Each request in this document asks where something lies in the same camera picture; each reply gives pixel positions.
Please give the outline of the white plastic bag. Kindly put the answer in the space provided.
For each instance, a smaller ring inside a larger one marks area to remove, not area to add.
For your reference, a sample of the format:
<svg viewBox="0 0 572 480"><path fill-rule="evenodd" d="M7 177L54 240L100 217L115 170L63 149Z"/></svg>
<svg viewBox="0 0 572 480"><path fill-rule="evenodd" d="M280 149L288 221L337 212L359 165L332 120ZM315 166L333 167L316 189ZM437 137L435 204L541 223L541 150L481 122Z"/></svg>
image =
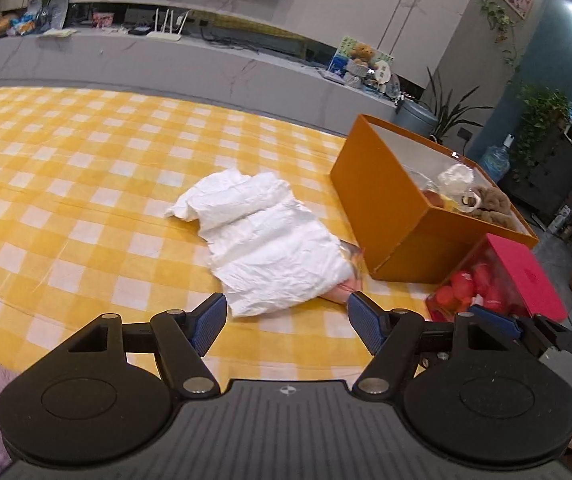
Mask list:
<svg viewBox="0 0 572 480"><path fill-rule="evenodd" d="M209 174L166 215L198 223L209 270L236 318L303 304L356 277L341 240L270 172Z"/></svg>

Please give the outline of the brown plush toy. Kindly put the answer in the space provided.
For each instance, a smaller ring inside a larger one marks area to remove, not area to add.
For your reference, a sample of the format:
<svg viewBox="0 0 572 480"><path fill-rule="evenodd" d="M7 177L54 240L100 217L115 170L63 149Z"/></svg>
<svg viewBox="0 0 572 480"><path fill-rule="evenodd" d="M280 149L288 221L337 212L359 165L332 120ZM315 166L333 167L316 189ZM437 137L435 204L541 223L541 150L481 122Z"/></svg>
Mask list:
<svg viewBox="0 0 572 480"><path fill-rule="evenodd" d="M492 186L474 186L472 192L480 197L479 206L469 213L472 218L512 231L517 229L512 216L512 204L501 190Z"/></svg>

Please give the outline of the white ribbon gift bag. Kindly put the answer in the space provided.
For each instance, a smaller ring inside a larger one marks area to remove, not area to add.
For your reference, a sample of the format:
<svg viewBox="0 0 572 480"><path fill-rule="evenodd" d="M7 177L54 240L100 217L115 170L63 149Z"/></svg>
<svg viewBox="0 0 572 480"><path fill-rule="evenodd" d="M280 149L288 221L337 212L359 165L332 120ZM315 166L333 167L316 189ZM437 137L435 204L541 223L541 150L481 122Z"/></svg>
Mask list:
<svg viewBox="0 0 572 480"><path fill-rule="evenodd" d="M472 190L474 177L472 168L455 164L438 174L437 186L442 195L449 196L452 200L460 200Z"/></svg>

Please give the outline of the yellow cloth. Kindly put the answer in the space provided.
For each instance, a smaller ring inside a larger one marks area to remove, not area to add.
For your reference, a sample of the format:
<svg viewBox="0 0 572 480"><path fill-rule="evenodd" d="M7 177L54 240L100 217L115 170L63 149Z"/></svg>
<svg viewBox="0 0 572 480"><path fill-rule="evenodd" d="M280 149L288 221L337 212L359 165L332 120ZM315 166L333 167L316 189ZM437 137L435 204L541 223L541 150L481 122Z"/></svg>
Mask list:
<svg viewBox="0 0 572 480"><path fill-rule="evenodd" d="M466 209L465 205L461 202L458 202L452 197L446 196L438 191L432 190L431 188L425 188L422 193L431 206L447 211L462 212Z"/></svg>

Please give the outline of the pink box with red balls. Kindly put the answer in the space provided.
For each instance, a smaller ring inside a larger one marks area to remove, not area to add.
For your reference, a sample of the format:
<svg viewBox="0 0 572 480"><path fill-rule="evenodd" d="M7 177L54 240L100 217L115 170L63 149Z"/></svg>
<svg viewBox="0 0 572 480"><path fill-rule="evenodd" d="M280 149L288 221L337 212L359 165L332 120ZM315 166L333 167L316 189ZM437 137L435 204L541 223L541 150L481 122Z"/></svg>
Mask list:
<svg viewBox="0 0 572 480"><path fill-rule="evenodd" d="M562 322L567 311L524 244L488 234L426 298L430 318L451 322L474 305L506 316L542 314Z"/></svg>

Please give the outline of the blue water jug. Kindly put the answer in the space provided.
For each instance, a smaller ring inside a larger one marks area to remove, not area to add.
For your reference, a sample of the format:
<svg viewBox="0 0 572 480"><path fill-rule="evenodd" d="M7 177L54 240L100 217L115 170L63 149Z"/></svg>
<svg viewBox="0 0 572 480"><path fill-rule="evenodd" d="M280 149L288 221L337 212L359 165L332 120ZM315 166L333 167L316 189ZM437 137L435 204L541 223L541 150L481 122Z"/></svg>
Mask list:
<svg viewBox="0 0 572 480"><path fill-rule="evenodd" d="M499 183L510 170L510 147L514 136L508 134L501 145L488 146L479 166L495 183Z"/></svg>

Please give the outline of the dark plant shelf cabinet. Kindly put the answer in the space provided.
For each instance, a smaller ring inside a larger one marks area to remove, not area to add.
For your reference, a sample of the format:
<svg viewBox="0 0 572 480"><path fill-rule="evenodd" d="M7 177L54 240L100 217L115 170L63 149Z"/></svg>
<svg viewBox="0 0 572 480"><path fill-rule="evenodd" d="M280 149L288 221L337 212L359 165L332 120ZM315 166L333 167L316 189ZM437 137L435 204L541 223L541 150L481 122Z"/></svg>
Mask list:
<svg viewBox="0 0 572 480"><path fill-rule="evenodd" d="M524 109L503 180L508 195L528 211L552 218L572 189L572 101L560 90L525 84Z"/></svg>

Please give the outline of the yellow checkered mat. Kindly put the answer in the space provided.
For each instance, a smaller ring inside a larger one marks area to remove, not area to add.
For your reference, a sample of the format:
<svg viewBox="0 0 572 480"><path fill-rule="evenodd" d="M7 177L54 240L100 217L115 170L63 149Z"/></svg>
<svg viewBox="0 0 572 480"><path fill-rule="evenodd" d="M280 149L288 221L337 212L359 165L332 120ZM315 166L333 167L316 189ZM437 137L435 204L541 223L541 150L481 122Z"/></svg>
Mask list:
<svg viewBox="0 0 572 480"><path fill-rule="evenodd" d="M0 364L20 372L105 312L146 322L220 288L168 208L213 172L269 171L329 231L342 140L210 105L90 89L0 89Z"/></svg>

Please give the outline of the grey round trash bin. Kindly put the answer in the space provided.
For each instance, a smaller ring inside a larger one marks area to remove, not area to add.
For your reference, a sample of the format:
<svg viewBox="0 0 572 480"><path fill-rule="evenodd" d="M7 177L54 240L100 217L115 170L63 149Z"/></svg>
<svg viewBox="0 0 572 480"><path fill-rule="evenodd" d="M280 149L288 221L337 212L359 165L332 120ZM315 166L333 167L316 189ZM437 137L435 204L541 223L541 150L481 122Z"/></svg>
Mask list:
<svg viewBox="0 0 572 480"><path fill-rule="evenodd" d="M428 108L405 100L397 110L393 123L419 136L430 136L435 131L438 119Z"/></svg>

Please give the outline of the potted plant beside bin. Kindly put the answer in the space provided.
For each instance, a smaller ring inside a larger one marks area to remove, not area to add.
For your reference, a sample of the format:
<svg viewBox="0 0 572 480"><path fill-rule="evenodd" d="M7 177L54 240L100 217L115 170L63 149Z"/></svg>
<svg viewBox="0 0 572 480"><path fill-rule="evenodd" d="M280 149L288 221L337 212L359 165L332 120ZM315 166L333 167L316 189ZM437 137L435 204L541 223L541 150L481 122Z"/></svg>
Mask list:
<svg viewBox="0 0 572 480"><path fill-rule="evenodd" d="M468 117L475 110L493 110L492 105L470 105L469 99L479 90L480 86L472 87L459 98L454 98L453 90L443 88L438 70L428 73L428 97L422 104L435 116L437 122L430 137L438 144L443 144L448 133L457 126L482 127L482 123Z"/></svg>

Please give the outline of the grey marble TV console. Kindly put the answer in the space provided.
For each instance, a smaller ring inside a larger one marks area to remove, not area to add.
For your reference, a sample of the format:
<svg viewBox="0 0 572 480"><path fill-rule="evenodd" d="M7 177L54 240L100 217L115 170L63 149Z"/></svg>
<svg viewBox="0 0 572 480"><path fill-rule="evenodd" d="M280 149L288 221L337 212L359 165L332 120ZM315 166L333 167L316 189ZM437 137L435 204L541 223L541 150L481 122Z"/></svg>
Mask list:
<svg viewBox="0 0 572 480"><path fill-rule="evenodd" d="M393 120L391 102L313 67L245 49L79 29L0 39L0 80L72 81L171 92L343 132L359 114Z"/></svg>

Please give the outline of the small teddy bear figurine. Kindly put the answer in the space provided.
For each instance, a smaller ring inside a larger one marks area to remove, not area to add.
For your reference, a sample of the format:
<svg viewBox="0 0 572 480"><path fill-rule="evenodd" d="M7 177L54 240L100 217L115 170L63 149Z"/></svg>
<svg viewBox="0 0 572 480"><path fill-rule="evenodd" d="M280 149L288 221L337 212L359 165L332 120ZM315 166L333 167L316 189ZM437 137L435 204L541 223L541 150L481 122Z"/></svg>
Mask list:
<svg viewBox="0 0 572 480"><path fill-rule="evenodd" d="M347 72L353 76L365 77L371 68L375 50L367 44L356 44L349 53Z"/></svg>

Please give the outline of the white wifi router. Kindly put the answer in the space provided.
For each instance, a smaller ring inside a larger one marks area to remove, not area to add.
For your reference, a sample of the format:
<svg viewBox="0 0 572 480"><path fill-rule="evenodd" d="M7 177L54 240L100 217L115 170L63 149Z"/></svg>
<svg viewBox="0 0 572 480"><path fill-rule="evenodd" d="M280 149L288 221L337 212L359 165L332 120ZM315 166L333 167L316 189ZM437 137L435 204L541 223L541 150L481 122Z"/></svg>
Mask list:
<svg viewBox="0 0 572 480"><path fill-rule="evenodd" d="M147 37L161 41L178 42L182 38L183 28L190 11L178 11L172 8L156 9L152 29Z"/></svg>

